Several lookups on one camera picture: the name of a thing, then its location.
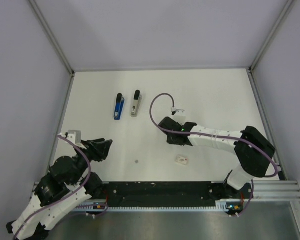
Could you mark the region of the grey black stapler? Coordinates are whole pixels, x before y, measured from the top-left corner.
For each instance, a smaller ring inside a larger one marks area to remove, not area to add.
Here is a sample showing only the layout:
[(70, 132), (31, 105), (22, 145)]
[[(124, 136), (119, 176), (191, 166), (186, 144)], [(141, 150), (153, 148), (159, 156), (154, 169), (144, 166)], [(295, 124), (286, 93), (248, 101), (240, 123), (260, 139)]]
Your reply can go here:
[(136, 118), (142, 101), (142, 94), (140, 90), (136, 90), (132, 100), (130, 116)]

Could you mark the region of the blue stapler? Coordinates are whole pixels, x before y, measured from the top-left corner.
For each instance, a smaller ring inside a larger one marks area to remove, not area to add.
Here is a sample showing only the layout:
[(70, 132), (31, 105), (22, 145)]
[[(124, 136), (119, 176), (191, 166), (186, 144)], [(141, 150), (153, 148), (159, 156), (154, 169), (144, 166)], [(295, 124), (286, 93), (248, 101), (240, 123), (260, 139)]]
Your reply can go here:
[(122, 93), (118, 93), (115, 100), (113, 119), (119, 121), (123, 112), (125, 98)]

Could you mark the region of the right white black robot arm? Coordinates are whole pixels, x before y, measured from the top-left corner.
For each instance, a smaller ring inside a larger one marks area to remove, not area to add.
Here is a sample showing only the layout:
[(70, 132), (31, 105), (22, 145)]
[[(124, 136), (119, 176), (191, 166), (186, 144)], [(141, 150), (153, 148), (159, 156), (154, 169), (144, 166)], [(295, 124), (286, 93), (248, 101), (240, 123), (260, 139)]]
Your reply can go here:
[(223, 192), (235, 198), (254, 178), (272, 178), (278, 174), (273, 161), (275, 147), (253, 126), (242, 131), (225, 131), (194, 122), (180, 124), (165, 117), (157, 126), (167, 136), (167, 143), (178, 146), (209, 147), (234, 154), (239, 165), (230, 171)]

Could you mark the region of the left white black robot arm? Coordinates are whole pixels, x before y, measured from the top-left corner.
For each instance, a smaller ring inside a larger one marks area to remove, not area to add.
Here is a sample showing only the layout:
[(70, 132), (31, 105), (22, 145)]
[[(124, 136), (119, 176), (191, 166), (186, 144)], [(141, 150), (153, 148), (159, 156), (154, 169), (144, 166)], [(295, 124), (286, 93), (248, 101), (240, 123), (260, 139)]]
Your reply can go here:
[(45, 240), (72, 210), (104, 194), (104, 184), (92, 162), (107, 159), (113, 140), (99, 138), (74, 143), (75, 156), (59, 157), (39, 181), (30, 202), (6, 229), (15, 240)]

